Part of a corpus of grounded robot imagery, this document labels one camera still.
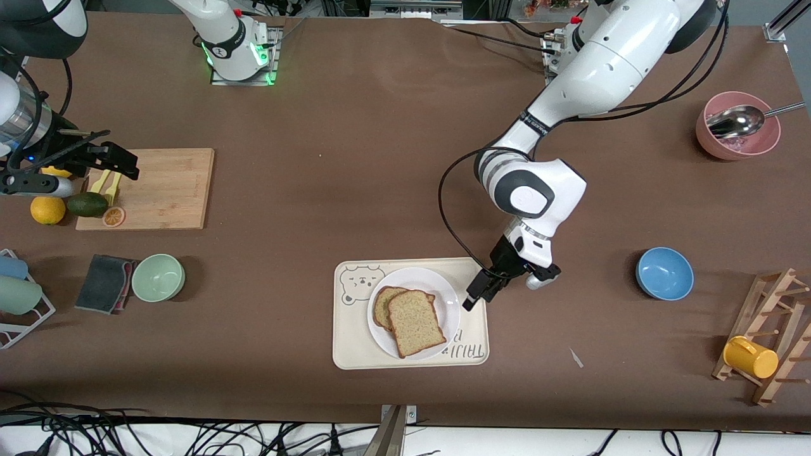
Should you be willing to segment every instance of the wooden cutting board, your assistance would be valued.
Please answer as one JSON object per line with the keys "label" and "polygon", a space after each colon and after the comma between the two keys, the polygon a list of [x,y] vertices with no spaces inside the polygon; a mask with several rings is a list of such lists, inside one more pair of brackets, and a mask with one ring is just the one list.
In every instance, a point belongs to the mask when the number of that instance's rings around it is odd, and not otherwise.
{"label": "wooden cutting board", "polygon": [[[138,157],[138,180],[122,178],[114,206],[127,212],[123,224],[104,226],[100,218],[78,217],[79,231],[202,230],[214,165],[212,148],[145,148]],[[90,170],[87,187],[101,177]],[[107,178],[104,193],[113,182]]]}

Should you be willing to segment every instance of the metal clamp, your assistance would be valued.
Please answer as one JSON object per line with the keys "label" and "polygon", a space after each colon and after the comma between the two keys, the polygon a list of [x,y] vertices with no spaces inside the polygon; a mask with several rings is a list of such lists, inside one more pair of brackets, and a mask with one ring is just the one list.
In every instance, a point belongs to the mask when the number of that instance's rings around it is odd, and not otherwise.
{"label": "metal clamp", "polygon": [[417,422],[417,406],[383,406],[383,421],[363,456],[402,456],[406,424]]}
{"label": "metal clamp", "polygon": [[786,41],[785,31],[811,7],[811,0],[793,0],[774,19],[763,26],[763,35],[770,43]]}

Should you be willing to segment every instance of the brown table surface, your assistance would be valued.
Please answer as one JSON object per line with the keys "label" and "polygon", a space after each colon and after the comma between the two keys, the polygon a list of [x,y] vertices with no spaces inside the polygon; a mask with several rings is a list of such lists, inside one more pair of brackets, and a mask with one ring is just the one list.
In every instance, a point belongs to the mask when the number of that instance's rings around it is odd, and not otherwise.
{"label": "brown table surface", "polygon": [[[808,116],[781,117],[779,146],[748,161],[713,160],[694,139],[718,92],[800,100],[783,46],[760,28],[732,28],[718,68],[687,97],[543,141],[539,156],[564,158],[589,187],[555,237],[560,280],[535,292],[513,283],[488,306],[486,363],[372,371],[333,364],[333,270],[463,255],[437,183],[541,89],[539,55],[428,20],[309,19],[284,42],[275,87],[223,88],[208,85],[193,35],[181,15],[91,14],[67,117],[127,148],[215,148],[205,229],[77,232],[37,225],[28,198],[1,199],[0,247],[58,308],[0,352],[2,386],[157,416],[375,422],[380,404],[409,403],[427,424],[811,430],[811,387],[785,385],[761,408],[748,382],[710,378],[753,275],[811,265]],[[707,39],[663,58],[631,101],[664,93]],[[60,105],[61,64],[31,68]],[[445,198],[485,256],[507,217],[471,168]],[[639,252],[658,245],[695,268],[680,302],[648,299],[633,280]],[[73,308],[94,253],[157,252],[187,268],[174,302],[133,297],[121,316]]]}

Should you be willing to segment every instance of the metal spoon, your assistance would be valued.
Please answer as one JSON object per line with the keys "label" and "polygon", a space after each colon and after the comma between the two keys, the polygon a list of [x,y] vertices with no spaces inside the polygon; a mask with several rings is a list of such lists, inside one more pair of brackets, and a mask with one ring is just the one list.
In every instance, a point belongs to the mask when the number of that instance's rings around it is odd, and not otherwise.
{"label": "metal spoon", "polygon": [[707,119],[707,126],[716,138],[735,138],[737,136],[752,135],[763,127],[767,118],[798,110],[805,106],[804,101],[793,105],[783,106],[765,113],[750,105],[738,105],[728,110],[721,111]]}

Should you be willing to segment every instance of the green led light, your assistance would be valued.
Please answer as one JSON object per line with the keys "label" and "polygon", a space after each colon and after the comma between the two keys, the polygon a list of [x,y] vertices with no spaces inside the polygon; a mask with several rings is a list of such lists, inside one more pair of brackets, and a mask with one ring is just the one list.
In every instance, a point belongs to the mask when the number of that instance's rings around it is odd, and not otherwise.
{"label": "green led light", "polygon": [[203,46],[203,52],[205,52],[205,61],[208,62],[210,67],[214,67],[214,63],[211,61],[211,56],[208,55],[208,49],[205,49],[205,46]]}
{"label": "green led light", "polygon": [[262,67],[268,62],[268,55],[267,54],[260,54],[259,53],[260,50],[263,50],[261,46],[258,46],[258,45],[251,46],[251,52],[254,53],[254,58],[256,58],[256,63],[259,64]]}

